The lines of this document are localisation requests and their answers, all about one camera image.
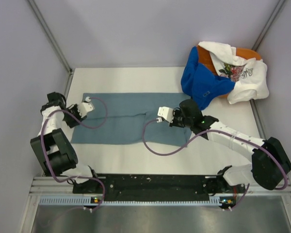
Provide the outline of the grey-blue t shirt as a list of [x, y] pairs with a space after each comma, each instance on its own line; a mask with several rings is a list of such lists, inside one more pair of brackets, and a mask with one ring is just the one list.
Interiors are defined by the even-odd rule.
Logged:
[[180, 147], [191, 137], [188, 128], [169, 127], [167, 122], [145, 124], [157, 118], [159, 107], [178, 107], [183, 93], [84, 93], [94, 110], [83, 126], [74, 128], [74, 144], [128, 145], [147, 142]]

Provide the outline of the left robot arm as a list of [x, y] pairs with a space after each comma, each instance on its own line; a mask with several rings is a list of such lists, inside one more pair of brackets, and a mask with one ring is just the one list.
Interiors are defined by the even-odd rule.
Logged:
[[72, 177], [73, 184], [83, 183], [89, 192], [98, 191], [100, 180], [97, 174], [90, 166], [78, 163], [77, 154], [62, 129], [63, 124], [72, 129], [87, 118], [87, 114], [95, 109], [91, 98], [86, 97], [80, 104], [69, 107], [61, 93], [49, 93], [47, 98], [48, 102], [40, 110], [43, 117], [41, 130], [37, 137], [30, 140], [44, 174]]

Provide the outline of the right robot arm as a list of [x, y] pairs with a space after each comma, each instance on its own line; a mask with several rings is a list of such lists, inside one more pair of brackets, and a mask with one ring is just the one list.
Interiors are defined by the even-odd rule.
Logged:
[[244, 166], [229, 165], [219, 173], [216, 184], [220, 191], [250, 183], [267, 190], [287, 188], [291, 162], [278, 139], [257, 138], [234, 130], [213, 116], [203, 115], [192, 99], [182, 101], [178, 108], [164, 110], [162, 117], [171, 127], [189, 128], [196, 136], [226, 146], [249, 161]]

